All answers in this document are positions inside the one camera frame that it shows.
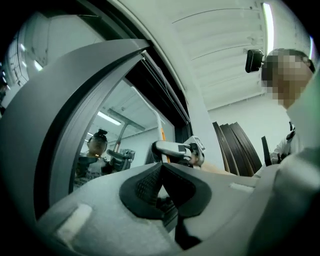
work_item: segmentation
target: ceiling light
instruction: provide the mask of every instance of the ceiling light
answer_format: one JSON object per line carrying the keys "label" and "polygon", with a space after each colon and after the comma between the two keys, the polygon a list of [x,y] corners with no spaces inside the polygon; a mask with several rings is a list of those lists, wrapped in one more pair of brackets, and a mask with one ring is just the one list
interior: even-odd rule
{"label": "ceiling light", "polygon": [[26,48],[22,43],[20,43],[20,48],[21,48],[22,51],[24,51],[24,52],[26,51]]}
{"label": "ceiling light", "polygon": [[310,36],[310,53],[309,53],[309,60],[312,58],[312,54],[314,51],[314,39]]}
{"label": "ceiling light", "polygon": [[263,6],[264,17],[265,17],[266,34],[267,34],[266,54],[268,54],[274,49],[274,40],[275,40],[274,20],[272,17],[270,5],[264,2],[262,6]]}
{"label": "ceiling light", "polygon": [[38,71],[42,70],[42,66],[36,60],[34,61],[34,66]]}
{"label": "ceiling light", "polygon": [[115,124],[116,126],[121,125],[120,122],[114,120],[113,118],[111,118],[110,116],[107,116],[106,114],[102,113],[102,112],[98,112],[98,116],[104,118],[105,120],[108,120],[109,122]]}

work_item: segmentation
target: cable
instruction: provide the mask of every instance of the cable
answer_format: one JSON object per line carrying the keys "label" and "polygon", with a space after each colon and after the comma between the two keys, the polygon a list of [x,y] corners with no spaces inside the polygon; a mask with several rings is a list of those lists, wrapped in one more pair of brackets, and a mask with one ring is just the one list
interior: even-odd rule
{"label": "cable", "polygon": [[[175,101],[172,99],[172,97],[171,97],[171,95],[170,95],[170,93],[169,93],[169,91],[168,91],[168,87],[167,87],[167,84],[166,84],[166,79],[165,79],[164,73],[162,72],[162,70],[161,70],[161,68],[160,68],[159,66],[157,66],[157,67],[158,67],[158,69],[161,71],[162,80],[163,80],[163,82],[164,82],[164,86],[165,86],[165,89],[166,89],[167,96],[169,97],[169,99],[170,99],[170,101],[171,101],[172,104],[177,105],[177,104],[175,103]],[[183,117],[185,123],[186,123],[186,124],[189,124],[189,122],[186,120],[186,118],[185,118],[184,115],[182,114],[181,110],[179,109],[179,107],[178,107],[178,111],[179,111],[180,115]]]}

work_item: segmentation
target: white wall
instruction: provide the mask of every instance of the white wall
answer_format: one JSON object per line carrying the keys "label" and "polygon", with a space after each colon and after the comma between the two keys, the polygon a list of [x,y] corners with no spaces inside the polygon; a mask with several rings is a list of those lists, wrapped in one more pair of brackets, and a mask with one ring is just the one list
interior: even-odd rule
{"label": "white wall", "polygon": [[264,151],[261,137],[265,136],[269,151],[290,133],[289,117],[277,101],[268,96],[257,96],[228,106],[209,111],[212,122],[220,126],[238,122],[242,127],[262,163]]}
{"label": "white wall", "polygon": [[120,149],[130,149],[135,151],[134,160],[131,167],[142,166],[145,164],[147,152],[150,145],[158,140],[157,129],[148,130],[138,135],[127,137],[121,140]]}
{"label": "white wall", "polygon": [[[21,85],[38,74],[39,71],[34,65],[35,60],[45,67],[66,53],[103,41],[99,34],[76,15],[46,18],[39,12],[36,12],[22,25],[17,35],[14,45],[18,53],[16,69],[26,79],[26,81],[21,81]],[[24,45],[25,51],[22,51],[20,44]],[[7,92],[2,104],[5,108],[21,88],[16,84],[9,84],[9,86],[11,91]]]}

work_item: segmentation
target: white ceiling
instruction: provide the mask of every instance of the white ceiling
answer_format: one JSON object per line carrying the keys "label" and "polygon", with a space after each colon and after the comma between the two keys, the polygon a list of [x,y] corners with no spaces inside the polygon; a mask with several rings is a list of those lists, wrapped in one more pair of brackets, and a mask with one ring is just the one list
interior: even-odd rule
{"label": "white ceiling", "polygon": [[159,0],[191,61],[208,110],[264,93],[246,73],[248,49],[265,48],[265,21],[254,0]]}
{"label": "white ceiling", "polygon": [[[108,109],[112,109],[120,115],[144,127],[145,131],[154,129],[158,126],[157,119],[154,113],[138,97],[138,95],[136,95],[136,93],[130,88],[128,83],[129,82],[122,80],[112,91],[100,110],[102,113],[109,115],[111,118],[119,121],[121,125],[116,125],[97,115],[91,127],[89,128],[89,132],[91,134],[96,133],[98,129],[103,129],[108,132],[106,137],[109,142],[113,142],[118,138],[121,129],[124,126],[124,122],[108,114]],[[124,131],[123,138],[136,135],[141,132],[142,130],[128,125]]]}

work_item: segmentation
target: hand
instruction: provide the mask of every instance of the hand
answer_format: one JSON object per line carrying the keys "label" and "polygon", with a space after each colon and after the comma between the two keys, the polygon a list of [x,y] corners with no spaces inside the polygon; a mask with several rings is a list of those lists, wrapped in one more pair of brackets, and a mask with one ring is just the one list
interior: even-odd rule
{"label": "hand", "polygon": [[198,157],[194,154],[191,154],[191,159],[189,161],[189,164],[196,166],[198,162]]}

